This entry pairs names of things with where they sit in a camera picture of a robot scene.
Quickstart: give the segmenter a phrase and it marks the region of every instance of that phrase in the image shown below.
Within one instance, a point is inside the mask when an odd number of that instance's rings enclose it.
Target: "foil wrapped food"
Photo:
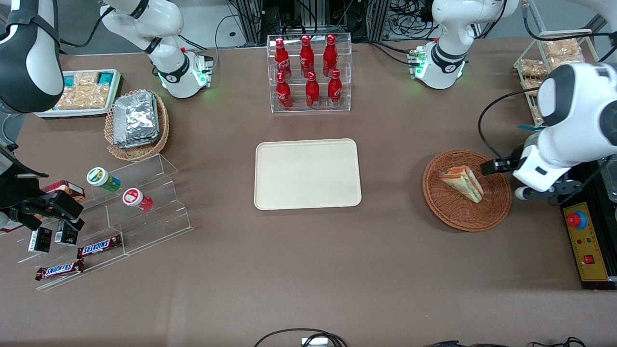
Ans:
[[[114,144],[133,148],[155,143],[160,138],[156,95],[139,90],[114,102]]]

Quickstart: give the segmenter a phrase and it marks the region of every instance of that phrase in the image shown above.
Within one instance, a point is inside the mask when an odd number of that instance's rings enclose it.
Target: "acrylic display rack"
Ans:
[[[291,112],[334,112],[334,111],[349,111],[351,110],[351,34],[350,33],[332,33],[336,36],[336,50],[338,52],[338,60],[336,67],[341,71],[341,105],[336,109],[328,107],[328,82],[330,78],[323,75],[323,51],[326,47],[326,36],[328,34],[314,34],[311,39],[311,47],[315,53],[315,74],[317,75],[317,83],[319,84],[320,102],[319,108],[315,110],[309,109],[306,103],[305,87],[307,79],[302,76],[300,70],[300,48],[302,48],[302,34],[297,35],[268,35],[268,43],[266,45],[268,56],[268,84],[270,85],[270,107],[274,114],[288,114]],[[289,62],[291,64],[291,81],[288,81],[291,89],[291,98],[293,106],[291,110],[286,111],[278,102],[276,95],[276,61],[274,59],[276,53],[275,40],[283,38],[285,49],[289,53]]]
[[[76,246],[54,243],[52,237],[49,253],[35,254],[28,252],[29,235],[19,240],[18,263],[31,272],[36,289],[54,288],[192,230],[186,208],[178,200],[173,181],[169,177],[176,172],[178,169],[160,154],[110,171],[112,176],[120,180],[120,189],[108,193],[91,186],[92,199],[83,203],[84,209],[80,217],[85,225],[78,234]],[[136,207],[124,204],[122,193],[131,187],[139,188],[152,198],[154,205],[151,210],[141,212]],[[55,236],[57,224],[55,219],[46,219],[42,227],[53,230]],[[85,257],[84,272],[35,281],[36,271],[40,267],[74,262],[77,247],[85,247],[118,234],[122,236],[122,246]]]

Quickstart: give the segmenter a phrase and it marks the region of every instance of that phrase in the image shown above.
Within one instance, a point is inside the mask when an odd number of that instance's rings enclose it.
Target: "table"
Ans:
[[[213,88],[173,99],[143,54],[62,57],[65,70],[114,68],[123,91],[147,88],[168,107],[163,154],[180,172],[179,199],[195,230],[47,292],[15,264],[26,230],[0,236],[3,346],[252,346],[268,332],[315,327],[349,346],[436,341],[524,346],[573,335],[615,345],[617,301],[582,291],[559,209],[514,201],[484,233],[462,233],[432,215],[421,176],[441,151],[484,154],[480,111],[520,89],[511,65],[528,39],[478,40],[450,89],[430,90],[375,48],[356,44],[352,111],[275,117],[263,49],[220,51]],[[415,47],[415,43],[400,44]],[[524,98],[496,105],[485,133],[508,152],[528,133]],[[125,165],[107,153],[103,119],[30,115],[19,158],[85,185],[94,166]],[[259,211],[255,147],[264,141],[352,138],[363,201],[357,207]],[[268,346],[299,346],[299,333]]]

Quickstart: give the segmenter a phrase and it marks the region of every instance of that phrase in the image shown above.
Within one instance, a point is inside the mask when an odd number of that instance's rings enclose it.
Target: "woven basket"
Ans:
[[[132,95],[137,93],[138,90],[130,91],[126,95]],[[159,113],[159,129],[161,131],[160,139],[156,143],[147,144],[145,146],[138,146],[128,149],[121,149],[118,146],[114,145],[114,108],[107,113],[105,117],[105,139],[111,144],[107,147],[107,150],[114,155],[114,157],[126,161],[137,162],[141,159],[145,159],[147,157],[151,157],[163,150],[165,144],[167,143],[167,138],[169,137],[169,117],[167,116],[167,109],[163,104],[160,96],[156,96],[158,113]]]
[[[447,225],[465,232],[483,232],[501,223],[512,203],[512,191],[502,173],[484,176],[480,164],[489,158],[467,149],[453,149],[433,158],[422,176],[422,192],[430,209]],[[469,200],[439,178],[439,171],[455,166],[471,168],[484,190],[479,203]]]

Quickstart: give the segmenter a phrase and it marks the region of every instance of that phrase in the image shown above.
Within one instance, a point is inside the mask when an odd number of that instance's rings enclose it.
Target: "snickers bar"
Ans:
[[[80,259],[76,262],[70,262],[68,264],[54,266],[54,267],[42,267],[38,269],[36,272],[35,279],[37,281],[46,280],[49,277],[53,276],[64,276],[68,275],[71,272],[82,272],[83,271],[83,259]]]
[[[77,249],[77,259],[89,256],[94,253],[103,252],[108,248],[114,248],[122,245],[122,236],[120,234],[108,238],[104,241],[97,242],[93,245],[85,246]]]

